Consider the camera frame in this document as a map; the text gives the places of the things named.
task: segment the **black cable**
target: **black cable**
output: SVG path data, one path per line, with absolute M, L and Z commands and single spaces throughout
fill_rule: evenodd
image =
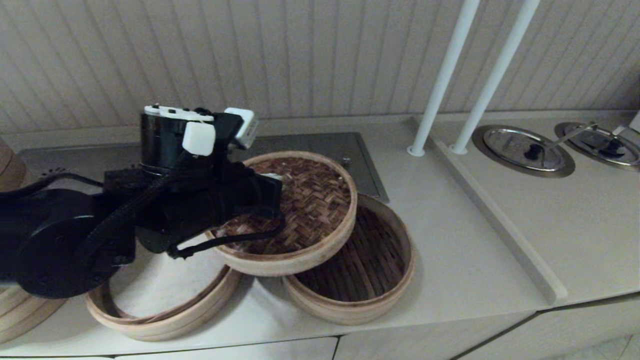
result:
M 226 245 L 228 243 L 237 243 L 241 241 L 252 241 L 252 240 L 263 240 L 268 239 L 280 234 L 282 230 L 284 230 L 287 222 L 285 220 L 284 214 L 278 212 L 277 216 L 274 220 L 279 220 L 280 223 L 274 229 L 265 231 L 263 233 L 251 233 L 251 234 L 240 234 L 240 235 L 231 235 L 231 236 L 222 236 L 220 238 L 214 238 L 207 240 L 205 242 L 199 243 L 198 245 L 186 247 L 182 250 L 178 249 L 178 246 L 173 246 L 167 251 L 167 254 L 173 259 L 183 258 L 186 259 L 196 252 L 204 251 L 211 249 L 212 247 Z
M 35 192 L 38 192 L 44 188 L 46 188 L 47 186 L 53 184 L 54 182 L 58 181 L 58 180 L 62 180 L 62 179 L 71 179 L 71 180 L 76 180 L 79 181 L 81 183 L 85 183 L 85 184 L 89 184 L 89 185 L 93 185 L 93 186 L 97 186 L 99 188 L 102 188 L 103 184 L 99 181 L 96 180 L 92 180 L 89 179 L 88 177 L 84 177 L 84 176 L 80 176 L 77 174 L 72 174 L 70 172 L 63 172 L 60 174 L 54 174 L 51 176 L 47 176 L 42 180 L 39 180 L 31 185 L 27 185 L 21 189 L 18 190 L 13 190 L 10 192 L 0 192 L 0 200 L 12 200 L 12 199 L 19 199 L 21 197 L 25 197 L 28 195 L 31 195 Z
M 104 246 L 107 238 L 114 230 L 121 229 L 123 225 L 130 222 L 137 212 L 148 206 L 160 195 L 165 188 L 180 177 L 180 170 L 184 164 L 191 159 L 191 154 L 183 151 L 176 159 L 171 171 L 156 179 L 139 196 L 125 202 L 114 212 L 109 214 L 93 231 L 86 237 L 76 249 L 76 258 L 88 266 L 93 255 Z

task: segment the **round metal lid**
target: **round metal lid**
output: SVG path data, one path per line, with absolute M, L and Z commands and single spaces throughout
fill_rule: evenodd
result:
M 565 177 L 573 172 L 571 156 L 552 141 L 528 130 L 511 126 L 481 126 L 472 137 L 476 147 L 491 159 L 525 174 Z
M 561 124 L 563 136 L 584 126 L 577 122 Z M 625 170 L 640 170 L 640 147 L 621 136 L 614 136 L 604 129 L 588 129 L 567 141 L 581 153 Z
M 484 133 L 486 146 L 500 158 L 537 171 L 558 171 L 564 167 L 564 159 L 557 147 L 546 150 L 549 143 L 528 131 L 491 129 Z

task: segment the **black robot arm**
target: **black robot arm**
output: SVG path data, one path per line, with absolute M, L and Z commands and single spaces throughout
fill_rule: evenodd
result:
M 106 172 L 102 193 L 42 190 L 52 179 L 0 193 L 0 282 L 41 297 L 72 297 L 133 262 L 136 238 L 149 251 L 188 258 L 224 243 L 274 236 L 285 225 L 282 183 L 228 159 L 230 147 L 251 146 L 256 125 L 248 110 L 147 106 L 141 115 L 141 168 Z M 215 141 L 204 140 L 212 146 L 209 152 L 190 152 L 203 150 L 193 143 L 202 133 L 189 134 L 189 127 L 215 134 Z M 189 136 L 196 140 L 189 142 Z M 243 214 L 272 219 L 274 227 L 178 249 Z

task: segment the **countertop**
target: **countertop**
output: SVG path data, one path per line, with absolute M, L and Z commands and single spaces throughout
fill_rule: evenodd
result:
M 594 120 L 613 130 L 630 117 L 592 114 L 574 117 L 485 119 L 482 125 L 515 126 L 556 139 L 563 122 Z M 449 145 L 462 122 L 435 124 L 432 136 Z M 640 135 L 624 136 L 640 144 Z M 498 164 L 470 142 L 467 154 L 445 156 L 472 177 L 472 188 L 489 196 L 566 288 L 561 304 L 576 304 L 640 290 L 640 173 L 614 168 L 561 145 L 575 162 L 568 177 L 549 179 Z
M 548 308 L 433 151 L 422 158 L 407 154 L 417 128 L 414 121 L 396 117 L 391 121 L 268 123 L 264 122 L 262 135 L 362 134 L 387 190 L 389 206 L 406 223 L 418 252 L 413 282 L 395 308 L 365 325 L 335 325 L 298 309 L 280 279 L 246 277 L 229 304 L 199 331 L 176 340 L 144 343 L 97 323 L 87 312 L 84 298 L 76 297 L 36 329 L 0 345 L 0 356 L 92 356 L 224 347 L 501 314 L 526 316 Z M 137 138 L 137 131 L 135 127 L 114 129 L 113 134 L 124 134 L 118 139 L 130 142 Z M 102 132 L 103 139 L 113 138 L 106 133 Z M 14 145 L 20 142 L 18 135 L 9 138 Z M 35 143 L 33 136 L 25 138 Z

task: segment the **metal rod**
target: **metal rod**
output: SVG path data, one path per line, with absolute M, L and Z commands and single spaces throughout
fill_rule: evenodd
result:
M 469 114 L 467 123 L 460 132 L 458 141 L 456 141 L 455 145 L 450 147 L 452 152 L 460 155 L 467 153 L 466 147 L 469 143 L 469 139 L 471 139 L 471 135 L 482 118 L 486 107 L 489 105 L 489 102 L 500 84 L 505 71 L 507 71 L 507 68 L 511 63 L 511 59 L 518 49 L 520 41 L 527 31 L 529 23 L 531 22 L 533 15 L 536 13 L 536 9 L 539 4 L 540 0 L 525 0 L 523 2 L 522 7 L 520 8 L 520 13 L 518 13 L 518 17 L 513 24 L 513 28 L 511 28 L 509 37 L 504 43 L 504 46 L 500 51 L 500 55 L 498 55 L 498 60 L 496 60 L 493 70 L 484 84 L 482 92 L 476 101 L 476 105 L 474 105 L 474 108 L 471 110 L 471 114 Z
M 469 34 L 471 24 L 474 21 L 474 17 L 476 16 L 476 10 L 478 9 L 479 3 L 480 0 L 465 0 L 462 5 L 462 9 L 458 15 L 458 21 L 456 22 L 456 27 L 454 28 L 453 35 L 451 35 L 451 40 L 449 41 L 447 52 L 445 53 L 444 60 L 442 60 L 442 65 L 440 66 L 440 72 L 438 73 L 435 84 L 433 84 L 431 97 L 429 98 L 427 107 L 424 110 L 422 121 L 420 122 L 420 128 L 418 128 L 418 134 L 415 136 L 413 145 L 406 149 L 407 152 L 413 156 L 424 155 L 424 143 L 427 141 L 427 136 L 429 136 L 429 132 L 431 131 L 431 126 L 433 125 L 433 121 L 435 120 L 438 109 L 440 108 L 440 103 L 442 102 L 444 93 L 447 90 L 449 81 L 451 80 L 451 75 L 453 75 L 453 70 L 456 68 L 460 52 L 462 52 L 462 48 L 465 45 L 465 41 Z

